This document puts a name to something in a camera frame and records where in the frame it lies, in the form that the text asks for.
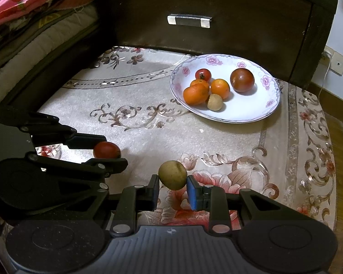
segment plate rim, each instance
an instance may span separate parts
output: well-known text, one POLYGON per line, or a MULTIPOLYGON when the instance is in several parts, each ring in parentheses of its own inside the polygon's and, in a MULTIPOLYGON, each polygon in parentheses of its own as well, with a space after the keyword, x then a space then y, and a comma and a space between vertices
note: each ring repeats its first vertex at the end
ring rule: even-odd
POLYGON ((190 112, 198 115, 198 116, 201 116, 203 118, 206 118, 206 119, 209 119, 211 121, 218 121, 218 122, 222 122, 222 123, 230 123, 230 124, 241 124, 241 123, 252 123, 252 122, 255 122, 255 121, 261 121, 262 119, 265 119, 267 118, 268 116, 270 116, 273 112, 276 111, 276 109, 278 108, 278 106, 280 105, 281 103, 281 90, 279 89, 279 86, 278 86, 278 83, 277 83, 277 80, 276 78, 274 78, 271 73, 269 73, 266 69, 264 69, 263 67, 261 67, 260 65, 258 65, 257 63, 251 61, 251 60, 248 60, 248 59, 245 59, 245 58, 242 58, 240 56, 236 56, 236 55, 227 55, 227 54, 203 54, 203 55, 197 55, 197 56, 194 56, 192 58, 189 58, 189 59, 186 59, 185 61, 183 61, 182 63, 180 63, 178 66, 176 66, 173 70, 173 72, 171 73, 170 75, 170 78, 169 78, 169 87, 170 87, 170 90, 171 90, 171 93, 173 94, 174 98, 178 101, 178 103, 180 103, 184 108, 188 109, 190 112), (211 55, 214 55, 214 56, 222 56, 224 58, 234 58, 234 59, 241 59, 241 60, 246 60, 246 61, 249 61, 251 64, 253 64, 254 66, 256 66, 257 68, 261 69, 265 74, 269 75, 272 79, 273 79, 273 85, 276 89, 276 101, 277 101, 277 104, 275 105, 275 107, 272 109, 271 112, 267 113, 266 115, 264 116, 260 116, 260 117, 257 117, 256 119, 253 119, 253 120, 241 120, 241 121, 236 121, 236 120, 228 120, 228 119, 222 119, 222 118, 217 118, 217 117, 213 117, 213 116, 210 116, 210 115, 206 115, 204 113, 201 113, 201 112, 198 112, 198 111, 195 111, 193 109, 193 107, 190 107, 189 105, 187 104, 183 104, 182 102, 179 101, 179 99, 177 98, 176 94, 174 93, 173 91, 173 88, 172 88, 172 81, 174 80, 174 77, 175 76, 175 70, 178 69, 179 71, 179 68, 185 63, 185 62, 191 62, 191 61, 194 61, 198 58, 204 58, 204 57, 207 57, 207 56, 211 56, 211 55))

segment white power cord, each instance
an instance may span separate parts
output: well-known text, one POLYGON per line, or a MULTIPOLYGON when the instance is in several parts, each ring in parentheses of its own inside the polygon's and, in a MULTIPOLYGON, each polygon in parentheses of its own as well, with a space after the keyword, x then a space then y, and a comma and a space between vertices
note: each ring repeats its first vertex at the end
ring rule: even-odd
POLYGON ((325 83, 325 79, 328 75, 328 72, 329 72, 329 69, 330 69, 330 66, 331 66, 331 59, 332 59, 332 54, 330 52, 328 52, 327 50, 324 50, 323 53, 322 53, 323 56, 326 56, 328 59, 329 59, 329 65, 328 65, 328 68, 327 68, 327 71, 325 72, 324 74, 324 78, 323 78, 323 83, 322 83, 322 87, 320 88, 320 91, 319 91, 319 95, 317 96, 317 99, 318 101, 320 101, 320 94, 322 93, 322 90, 323 90, 323 87, 324 87, 324 83, 325 83))

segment drawer handle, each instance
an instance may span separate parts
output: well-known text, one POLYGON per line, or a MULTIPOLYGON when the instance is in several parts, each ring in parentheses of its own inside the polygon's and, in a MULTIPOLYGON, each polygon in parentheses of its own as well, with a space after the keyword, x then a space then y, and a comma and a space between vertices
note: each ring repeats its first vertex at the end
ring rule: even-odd
POLYGON ((168 15, 169 25, 199 26, 209 28, 212 17, 190 15, 190 14, 171 14, 168 15))

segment white floral plate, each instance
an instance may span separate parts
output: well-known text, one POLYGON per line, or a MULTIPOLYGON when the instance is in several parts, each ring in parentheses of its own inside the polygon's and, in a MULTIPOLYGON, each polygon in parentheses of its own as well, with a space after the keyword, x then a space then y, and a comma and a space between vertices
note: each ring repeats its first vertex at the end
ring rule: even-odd
POLYGON ((224 54, 200 55, 179 64, 170 76, 170 88, 180 104, 191 112, 223 123, 249 123, 266 118, 278 107, 281 96, 276 80, 265 69, 247 59, 224 54), (192 107, 183 99, 183 90, 202 68, 209 69, 212 80, 222 78, 230 85, 230 97, 219 111, 211 111, 205 104, 192 107), (246 68, 253 73, 255 84, 249 92, 237 93, 232 89, 230 74, 237 68, 246 68))

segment beige round fruit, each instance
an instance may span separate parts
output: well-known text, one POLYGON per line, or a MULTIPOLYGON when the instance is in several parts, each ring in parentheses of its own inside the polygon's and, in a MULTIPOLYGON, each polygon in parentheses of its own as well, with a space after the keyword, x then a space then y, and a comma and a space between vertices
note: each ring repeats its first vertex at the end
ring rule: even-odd
POLYGON ((207 108, 212 111, 218 111, 222 108, 222 98, 217 94, 211 94, 206 101, 207 108))
POLYGON ((187 170, 178 161, 167 161, 159 168, 159 178, 168 189, 177 191, 187 184, 187 170))

